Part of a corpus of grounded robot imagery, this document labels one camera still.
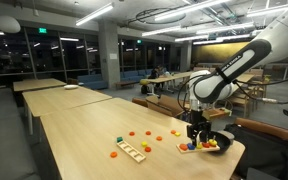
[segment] wooden block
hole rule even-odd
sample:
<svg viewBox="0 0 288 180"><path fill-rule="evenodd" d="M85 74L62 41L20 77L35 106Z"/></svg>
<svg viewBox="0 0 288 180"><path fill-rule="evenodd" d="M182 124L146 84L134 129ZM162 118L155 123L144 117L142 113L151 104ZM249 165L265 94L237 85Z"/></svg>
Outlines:
<svg viewBox="0 0 288 180"><path fill-rule="evenodd" d="M180 145L178 144L178 145L176 145L176 147L177 147L177 149L181 152L181 153L183 153L183 154L185 154L185 153L192 153L192 152L210 152L210 151L218 151L218 150L220 150L220 147L219 146L217 146L216 145L216 147L209 147L209 148L202 148L202 149L197 149L197 148L195 148L194 150L189 150L189 149L187 149L186 151L183 151L181 148L180 148Z"/></svg>
<svg viewBox="0 0 288 180"><path fill-rule="evenodd" d="M138 150L136 150L133 146L131 146L125 141L118 142L117 145L138 163L142 162L146 158L146 156L144 156L142 153L140 153Z"/></svg>

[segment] green exit sign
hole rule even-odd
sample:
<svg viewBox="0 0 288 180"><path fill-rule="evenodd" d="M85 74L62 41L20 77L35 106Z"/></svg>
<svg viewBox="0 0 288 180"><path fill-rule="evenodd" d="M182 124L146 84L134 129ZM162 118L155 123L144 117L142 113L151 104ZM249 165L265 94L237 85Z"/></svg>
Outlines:
<svg viewBox="0 0 288 180"><path fill-rule="evenodd" d="M47 34L47 29L46 28L38 28L38 32L41 34Z"/></svg>

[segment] pillar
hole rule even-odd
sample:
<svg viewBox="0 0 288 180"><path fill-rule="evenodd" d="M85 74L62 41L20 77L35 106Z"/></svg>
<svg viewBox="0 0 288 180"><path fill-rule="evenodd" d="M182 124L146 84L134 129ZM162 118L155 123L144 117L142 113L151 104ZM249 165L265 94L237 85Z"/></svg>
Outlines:
<svg viewBox="0 0 288 180"><path fill-rule="evenodd" d="M116 22L100 20L98 37L102 76L108 82L109 88L113 88L115 87L115 83L120 81Z"/></svg>
<svg viewBox="0 0 288 180"><path fill-rule="evenodd" d="M192 56L192 42L185 41L181 48L181 67L180 71L185 72L190 69Z"/></svg>

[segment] bowl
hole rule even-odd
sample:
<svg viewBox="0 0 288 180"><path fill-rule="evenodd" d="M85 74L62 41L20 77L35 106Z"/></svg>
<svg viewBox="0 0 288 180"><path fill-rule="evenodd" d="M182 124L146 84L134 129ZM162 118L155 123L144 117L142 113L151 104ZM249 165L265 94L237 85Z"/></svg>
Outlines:
<svg viewBox="0 0 288 180"><path fill-rule="evenodd" d="M74 84L69 84L69 85L65 85L64 89L70 90L70 89L76 89L78 88L78 85L74 85Z"/></svg>
<svg viewBox="0 0 288 180"><path fill-rule="evenodd" d="M213 151L213 153L224 153L231 145L230 139L225 135L215 131L210 131L207 135L206 131L202 131L199 135L199 138L201 142L205 142L206 137L208 137L208 139L212 139L214 135L216 136L215 140L217 141L217 145L220 147L220 150Z"/></svg>

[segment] desk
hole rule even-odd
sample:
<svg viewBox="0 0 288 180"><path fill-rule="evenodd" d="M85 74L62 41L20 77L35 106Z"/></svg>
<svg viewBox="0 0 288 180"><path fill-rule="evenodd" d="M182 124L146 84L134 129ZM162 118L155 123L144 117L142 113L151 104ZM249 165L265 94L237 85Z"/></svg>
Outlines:
<svg viewBox="0 0 288 180"><path fill-rule="evenodd" d="M181 154L176 144L190 142L186 122L119 98L41 116L41 122L63 180L228 180L245 149L234 141L223 155ZM172 129L182 135L174 136ZM148 130L152 135L145 135ZM129 157L116 145L120 136L146 159L137 163ZM144 151L142 141L151 152ZM112 151L116 158L110 157Z"/></svg>
<svg viewBox="0 0 288 180"><path fill-rule="evenodd" d="M44 114L69 109L89 103L112 98L84 87L65 90L63 87L24 92L23 97L28 106L30 134L33 134L32 115L40 117Z"/></svg>
<svg viewBox="0 0 288 180"><path fill-rule="evenodd" d="M166 90L167 91L170 91L172 93L174 93L173 91L171 91L169 89L169 85L168 85L168 82L169 81L173 81L175 79L179 79L179 78L185 78L185 77L188 77L192 74L193 72L183 72L183 73L177 73L177 74L174 74L173 76L165 76L165 77L159 77L157 79L145 79L146 81L150 82L150 83L162 83L162 82L166 82ZM152 85L152 94L155 95L154 93L154 86Z"/></svg>
<svg viewBox="0 0 288 180"><path fill-rule="evenodd" d="M13 82L13 87L15 92L20 91L30 91L30 90L37 90L49 87L58 87L64 86L66 83L56 80L56 79L33 79L33 80L25 80L25 81L18 81Z"/></svg>

